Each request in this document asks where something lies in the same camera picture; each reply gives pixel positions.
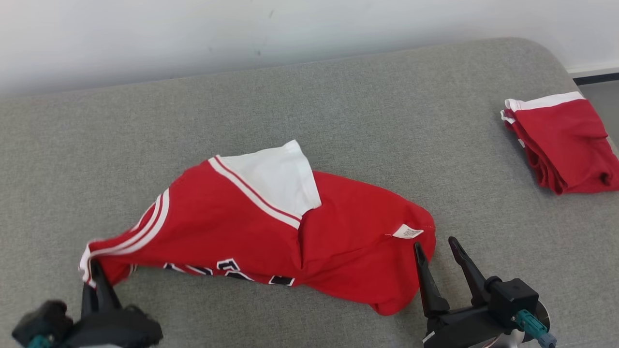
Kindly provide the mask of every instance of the white stripe trim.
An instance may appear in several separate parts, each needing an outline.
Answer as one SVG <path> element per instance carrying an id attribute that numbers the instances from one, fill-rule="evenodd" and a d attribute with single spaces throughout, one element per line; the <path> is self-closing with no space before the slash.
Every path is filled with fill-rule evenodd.
<path id="1" fill-rule="evenodd" d="M 139 232 L 137 232 L 135 235 L 133 235 L 130 239 L 120 243 L 119 245 L 115 245 L 115 246 L 112 246 L 111 248 L 105 248 L 105 249 L 95 250 L 91 252 L 89 244 L 88 244 L 86 246 L 86 250 L 84 250 L 84 253 L 82 254 L 82 259 L 80 260 L 80 264 L 79 264 L 79 269 L 81 269 L 84 272 L 84 275 L 82 276 L 82 280 L 84 282 L 88 282 L 88 284 L 92 287 L 96 286 L 96 282 L 90 279 L 90 260 L 94 258 L 95 256 L 103 255 L 103 254 L 119 255 L 119 254 L 132 253 L 133 251 L 138 250 L 139 248 L 142 248 L 144 245 L 146 245 L 146 243 L 151 241 L 161 229 L 161 226 L 163 225 L 163 221 L 165 220 L 165 217 L 168 214 L 168 208 L 170 205 L 169 200 L 170 200 L 169 189 L 166 189 L 163 192 L 163 194 L 160 194 L 159 197 L 157 197 L 157 200 L 155 201 L 155 209 L 153 210 L 153 214 L 150 216 L 150 219 L 146 223 L 146 225 L 144 225 L 144 227 Z M 143 241 L 142 237 L 145 237 L 145 238 L 149 237 L 149 239 L 146 241 Z M 135 248 L 135 245 L 132 245 L 133 243 L 140 244 L 140 245 L 137 248 Z M 127 250 L 124 248 L 128 248 L 129 246 L 131 246 L 130 251 L 124 252 L 125 250 Z"/>
<path id="2" fill-rule="evenodd" d="M 161 227 L 163 226 L 163 223 L 165 222 L 165 218 L 168 215 L 168 211 L 170 210 L 170 189 L 166 189 L 163 192 L 163 194 L 162 194 L 162 203 L 163 204 L 162 204 L 162 208 L 161 208 L 161 214 L 159 215 L 159 219 L 157 219 L 157 223 L 155 223 L 155 225 L 153 226 L 152 230 L 150 230 L 148 233 L 146 233 L 144 238 L 140 239 L 137 243 L 133 244 L 132 246 L 130 246 L 128 248 L 125 248 L 125 249 L 122 249 L 122 250 L 118 250 L 118 251 L 114 251 L 114 252 L 109 253 L 109 254 L 110 255 L 131 254 L 134 251 L 143 248 L 144 245 L 148 244 L 148 242 L 153 240 L 153 238 L 155 238 L 155 236 L 161 230 Z"/>
<path id="3" fill-rule="evenodd" d="M 142 214 L 140 219 L 137 221 L 137 224 L 135 226 L 131 227 L 131 229 L 129 230 L 130 232 L 133 232 L 133 231 L 137 230 L 138 227 L 140 227 L 140 224 L 142 223 L 142 220 L 146 216 L 146 213 L 149 212 L 150 208 L 152 208 L 155 203 L 156 202 L 153 202 L 153 204 L 151 204 L 150 207 L 144 211 L 144 214 Z"/>
<path id="4" fill-rule="evenodd" d="M 273 208 L 269 207 L 267 204 L 265 204 L 258 196 L 256 196 L 243 182 L 241 182 L 237 177 L 235 177 L 234 175 L 232 175 L 230 172 L 228 172 L 226 169 L 224 169 L 215 158 L 211 158 L 209 159 L 209 163 L 210 165 L 213 167 L 213 169 L 223 175 L 224 177 L 226 177 L 228 180 L 232 181 L 232 183 L 234 185 L 236 185 L 236 187 L 238 187 L 244 194 L 245 196 L 247 196 L 249 198 L 249 200 L 251 200 L 255 205 L 257 205 L 258 208 L 262 209 L 265 213 L 269 214 L 271 217 L 287 224 L 290 225 L 296 229 L 299 229 L 299 226 L 301 225 L 301 223 L 298 220 L 295 220 L 293 218 L 291 218 L 290 216 L 284 215 L 276 210 L 273 210 Z"/>
<path id="5" fill-rule="evenodd" d="M 582 96 L 582 94 L 580 94 L 580 92 L 577 91 L 563 94 L 548 95 L 546 97 L 529 100 L 528 102 L 523 102 L 522 100 L 516 99 L 506 99 L 505 107 L 511 109 L 511 111 L 513 112 L 516 112 L 519 110 L 554 107 L 559 104 L 571 102 L 578 99 L 585 98 Z"/>
<path id="6" fill-rule="evenodd" d="M 514 124 L 514 122 L 516 122 L 515 118 L 511 118 L 511 117 L 505 116 L 505 110 L 501 110 L 501 120 L 507 121 L 510 124 Z"/>

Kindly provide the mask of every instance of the white wall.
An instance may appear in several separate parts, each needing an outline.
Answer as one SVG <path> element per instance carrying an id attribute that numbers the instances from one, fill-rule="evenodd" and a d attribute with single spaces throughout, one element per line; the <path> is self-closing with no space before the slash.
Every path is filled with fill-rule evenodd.
<path id="1" fill-rule="evenodd" d="M 508 35 L 580 76 L 615 72 L 617 14 L 617 0 L 1 0 L 0 94 Z"/>

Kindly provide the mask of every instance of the red fabric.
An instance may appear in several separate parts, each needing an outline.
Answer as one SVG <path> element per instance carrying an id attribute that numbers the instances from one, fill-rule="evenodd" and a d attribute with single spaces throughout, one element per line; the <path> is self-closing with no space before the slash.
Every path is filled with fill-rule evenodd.
<path id="1" fill-rule="evenodd" d="M 132 264 L 164 268 L 172 263 L 183 270 L 185 265 L 205 267 L 214 275 L 241 271 L 262 275 L 254 279 L 261 282 L 266 275 L 299 276 L 297 229 L 267 215 L 209 162 L 185 171 L 167 192 L 169 209 L 165 215 L 161 209 L 164 193 L 158 197 L 158 212 L 157 204 L 151 206 L 137 228 L 89 243 L 91 252 L 119 245 L 143 230 L 152 214 L 157 214 L 156 223 L 147 230 L 152 233 L 157 223 L 162 224 L 161 228 L 144 247 L 128 254 L 97 257 L 113 285 L 128 276 Z M 230 258 L 240 269 L 218 269 L 218 261 Z"/>
<path id="2" fill-rule="evenodd" d="M 525 143 L 540 186 L 556 194 L 619 190 L 619 160 L 588 100 L 504 112 L 516 119 L 506 125 Z"/>
<path id="3" fill-rule="evenodd" d="M 303 283 L 369 303 L 382 315 L 397 313 L 419 288 L 414 243 L 429 258 L 434 254 L 432 216 L 386 189 L 320 172 L 314 179 L 322 206 L 303 216 Z M 423 233 L 393 237 L 402 224 Z"/>
<path id="4" fill-rule="evenodd" d="M 314 179 L 322 206 L 307 212 L 297 230 L 265 213 L 205 161 L 176 179 L 134 228 L 89 243 L 85 254 L 101 262 L 113 285 L 139 264 L 305 284 L 382 315 L 397 313 L 418 290 L 413 244 L 421 242 L 433 255 L 432 216 L 376 186 L 320 172 Z M 423 233 L 393 237 L 402 224 Z"/>

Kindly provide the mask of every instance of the floor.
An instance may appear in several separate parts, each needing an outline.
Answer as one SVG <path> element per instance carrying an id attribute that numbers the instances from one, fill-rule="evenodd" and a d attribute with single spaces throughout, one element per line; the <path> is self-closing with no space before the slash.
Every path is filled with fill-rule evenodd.
<path id="1" fill-rule="evenodd" d="M 619 146 L 619 81 L 578 86 L 602 118 L 606 133 Z"/>

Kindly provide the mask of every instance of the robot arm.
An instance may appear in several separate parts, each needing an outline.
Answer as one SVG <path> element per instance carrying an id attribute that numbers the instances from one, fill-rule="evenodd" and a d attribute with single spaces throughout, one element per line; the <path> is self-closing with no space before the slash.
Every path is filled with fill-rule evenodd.
<path id="1" fill-rule="evenodd" d="M 518 278 L 509 282 L 496 276 L 486 279 L 456 238 L 449 237 L 449 246 L 469 285 L 472 306 L 450 310 L 421 244 L 416 243 L 423 313 L 428 318 L 424 348 L 516 348 L 532 339 L 544 348 L 554 348 L 556 339 L 548 333 L 550 321 L 537 292 Z"/>

